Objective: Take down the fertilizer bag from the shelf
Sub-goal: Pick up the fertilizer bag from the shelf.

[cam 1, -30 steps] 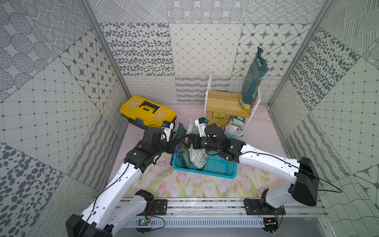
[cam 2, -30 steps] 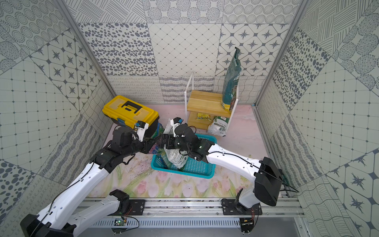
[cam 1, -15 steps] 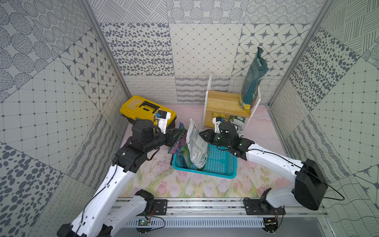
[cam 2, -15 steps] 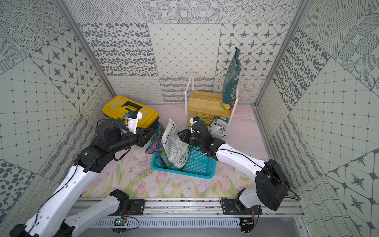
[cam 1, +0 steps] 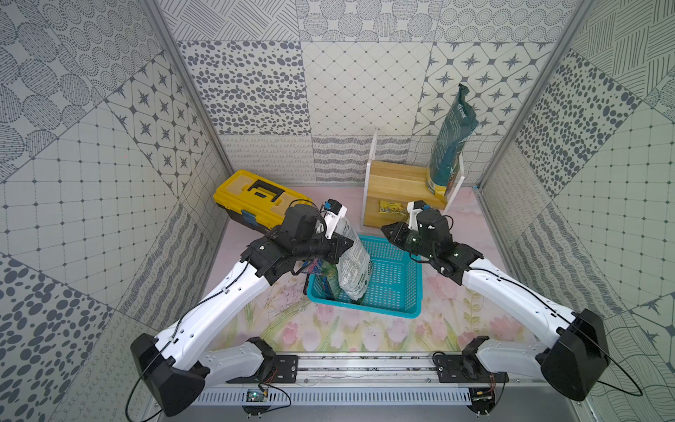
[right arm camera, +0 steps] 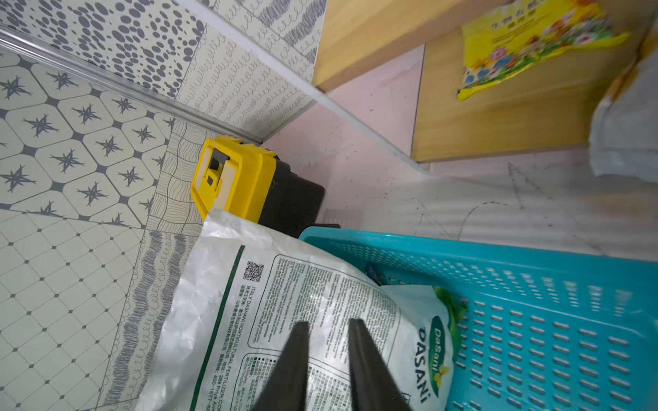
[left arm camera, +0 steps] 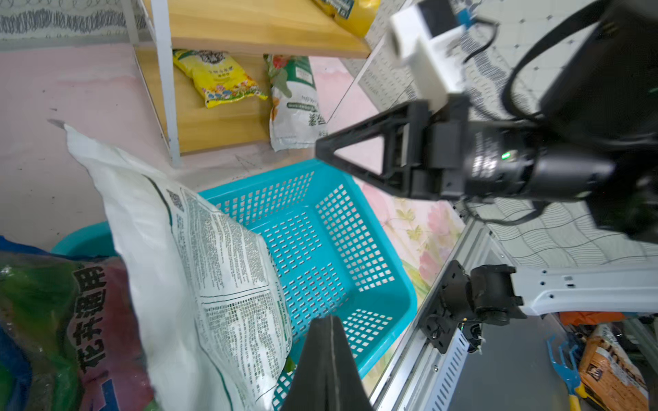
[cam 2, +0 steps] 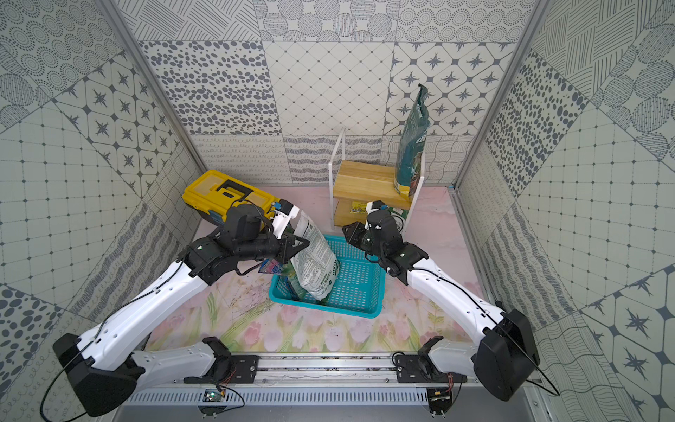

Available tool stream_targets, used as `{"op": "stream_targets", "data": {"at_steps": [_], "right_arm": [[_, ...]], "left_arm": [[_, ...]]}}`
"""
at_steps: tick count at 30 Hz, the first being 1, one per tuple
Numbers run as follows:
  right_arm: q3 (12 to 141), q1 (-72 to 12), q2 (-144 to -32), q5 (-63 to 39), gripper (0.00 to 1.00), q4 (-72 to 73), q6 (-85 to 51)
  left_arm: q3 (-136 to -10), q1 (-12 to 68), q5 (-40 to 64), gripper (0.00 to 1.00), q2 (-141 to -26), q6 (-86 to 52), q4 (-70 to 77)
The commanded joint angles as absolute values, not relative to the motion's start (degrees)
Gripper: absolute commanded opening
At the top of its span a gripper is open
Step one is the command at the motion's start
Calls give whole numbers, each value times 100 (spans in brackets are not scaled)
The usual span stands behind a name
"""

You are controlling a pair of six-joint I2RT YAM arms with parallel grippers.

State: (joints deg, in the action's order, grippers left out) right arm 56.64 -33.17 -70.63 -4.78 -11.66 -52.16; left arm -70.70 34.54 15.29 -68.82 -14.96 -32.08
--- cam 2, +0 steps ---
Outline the small yellow seed packet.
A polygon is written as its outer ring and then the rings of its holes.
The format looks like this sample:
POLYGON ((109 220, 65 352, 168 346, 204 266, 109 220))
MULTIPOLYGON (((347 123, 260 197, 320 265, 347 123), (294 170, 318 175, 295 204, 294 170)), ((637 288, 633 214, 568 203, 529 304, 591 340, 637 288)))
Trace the small yellow seed packet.
POLYGON ((371 210, 368 202, 351 202, 349 212, 356 215, 367 215, 371 210))

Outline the white fertilizer bag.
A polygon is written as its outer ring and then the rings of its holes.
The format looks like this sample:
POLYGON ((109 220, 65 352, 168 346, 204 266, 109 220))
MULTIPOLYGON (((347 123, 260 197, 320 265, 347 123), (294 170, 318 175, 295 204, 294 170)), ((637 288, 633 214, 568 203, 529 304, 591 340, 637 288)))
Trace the white fertilizer bag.
POLYGON ((314 221, 301 211, 294 234, 309 245, 291 258, 288 283, 302 302, 325 300, 333 290, 340 262, 314 221))

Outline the teal plastic basket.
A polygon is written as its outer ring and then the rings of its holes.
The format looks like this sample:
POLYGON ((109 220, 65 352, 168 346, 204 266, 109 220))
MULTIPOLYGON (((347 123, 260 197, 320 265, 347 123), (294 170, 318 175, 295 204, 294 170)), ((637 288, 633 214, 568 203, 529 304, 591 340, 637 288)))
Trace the teal plastic basket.
POLYGON ((364 252, 342 237, 326 235, 330 249, 340 262, 340 272, 332 291, 320 302, 312 295, 294 300, 283 286, 286 277, 274 275, 269 288, 271 301, 314 311, 325 311, 357 318, 376 318, 381 314, 385 296, 386 273, 365 258, 364 252))

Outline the dark green fertilizer bag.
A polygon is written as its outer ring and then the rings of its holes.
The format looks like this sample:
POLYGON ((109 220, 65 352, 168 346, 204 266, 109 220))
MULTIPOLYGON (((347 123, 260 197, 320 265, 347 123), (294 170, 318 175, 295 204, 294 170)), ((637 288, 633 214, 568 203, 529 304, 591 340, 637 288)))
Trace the dark green fertilizer bag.
POLYGON ((404 124, 397 151, 394 188, 401 197, 406 199, 414 196, 419 185, 425 139, 431 126, 428 108, 425 104, 429 92, 423 84, 419 84, 418 87, 418 95, 404 124))

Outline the colourful green fertilizer bag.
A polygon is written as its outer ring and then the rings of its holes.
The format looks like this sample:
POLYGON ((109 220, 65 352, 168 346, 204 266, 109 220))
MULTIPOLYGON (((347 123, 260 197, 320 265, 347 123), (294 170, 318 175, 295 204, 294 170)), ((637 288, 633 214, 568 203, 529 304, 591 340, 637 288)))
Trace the colourful green fertilizer bag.
POLYGON ((307 291, 301 286, 295 269, 291 263, 280 264, 269 258, 264 260, 258 269, 260 274, 272 274, 272 297, 301 302, 307 291))

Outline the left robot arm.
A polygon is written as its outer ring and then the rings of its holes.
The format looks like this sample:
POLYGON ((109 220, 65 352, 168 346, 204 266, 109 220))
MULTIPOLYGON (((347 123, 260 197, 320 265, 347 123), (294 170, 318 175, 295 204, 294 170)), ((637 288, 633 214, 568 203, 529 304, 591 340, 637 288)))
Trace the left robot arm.
POLYGON ((217 337, 160 353, 139 346, 158 325, 185 302, 239 264, 259 267, 270 258, 281 264, 306 249, 308 239, 287 231, 300 209, 287 200, 272 204, 274 218, 261 207, 236 200, 224 222, 208 236, 188 244, 153 283, 91 330, 67 333, 53 346, 85 415, 103 416, 135 392, 182 380, 219 386, 233 379, 236 367, 230 350, 217 337))

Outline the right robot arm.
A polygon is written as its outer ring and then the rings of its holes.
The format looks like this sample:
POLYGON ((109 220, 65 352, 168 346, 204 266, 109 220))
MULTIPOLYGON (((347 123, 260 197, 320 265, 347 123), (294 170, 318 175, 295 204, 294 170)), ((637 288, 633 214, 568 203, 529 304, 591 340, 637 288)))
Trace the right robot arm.
POLYGON ((429 254, 404 240, 394 216, 370 212, 365 223, 342 228, 346 242, 374 257, 389 276, 428 297, 455 321, 472 343, 462 346, 442 336, 429 339, 417 354, 393 355, 400 383, 462 383, 475 378, 493 397, 508 401, 541 369, 528 318, 506 312, 452 279, 429 254))

